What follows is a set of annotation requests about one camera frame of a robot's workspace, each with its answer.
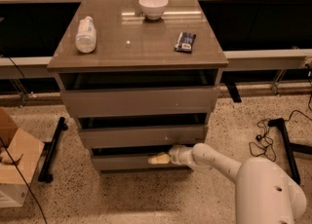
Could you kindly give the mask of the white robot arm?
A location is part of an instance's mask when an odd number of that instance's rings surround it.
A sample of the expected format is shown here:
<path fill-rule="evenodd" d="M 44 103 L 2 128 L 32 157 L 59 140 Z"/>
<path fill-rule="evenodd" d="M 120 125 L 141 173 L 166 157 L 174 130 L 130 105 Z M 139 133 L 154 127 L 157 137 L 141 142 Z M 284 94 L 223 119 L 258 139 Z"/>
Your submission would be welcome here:
<path fill-rule="evenodd" d="M 216 169 L 235 184 L 236 224 L 294 224 L 306 208 L 301 187 L 272 161 L 251 157 L 237 162 L 198 143 L 175 145 L 169 151 L 148 158 L 151 165 L 172 163 L 195 171 Z"/>

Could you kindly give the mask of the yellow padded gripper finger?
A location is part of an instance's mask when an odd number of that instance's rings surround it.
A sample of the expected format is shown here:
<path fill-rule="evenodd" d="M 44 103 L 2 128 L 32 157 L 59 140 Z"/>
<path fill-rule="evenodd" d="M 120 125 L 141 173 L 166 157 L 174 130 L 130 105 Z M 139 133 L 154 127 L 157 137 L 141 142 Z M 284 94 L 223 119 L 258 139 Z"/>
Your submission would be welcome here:
<path fill-rule="evenodd" d="M 168 153 L 159 153 L 155 156 L 148 158 L 148 163 L 150 165 L 165 165 L 171 161 L 171 158 Z"/>

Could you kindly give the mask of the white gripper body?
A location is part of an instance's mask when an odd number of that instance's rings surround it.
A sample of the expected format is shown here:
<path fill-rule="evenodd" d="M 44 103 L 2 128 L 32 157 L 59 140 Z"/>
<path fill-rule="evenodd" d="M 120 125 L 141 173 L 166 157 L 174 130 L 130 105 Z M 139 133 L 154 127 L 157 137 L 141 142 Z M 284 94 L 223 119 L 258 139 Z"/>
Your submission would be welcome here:
<path fill-rule="evenodd" d="M 175 145 L 169 150 L 171 162 L 179 166 L 191 166 L 194 164 L 192 148 L 184 145 Z"/>

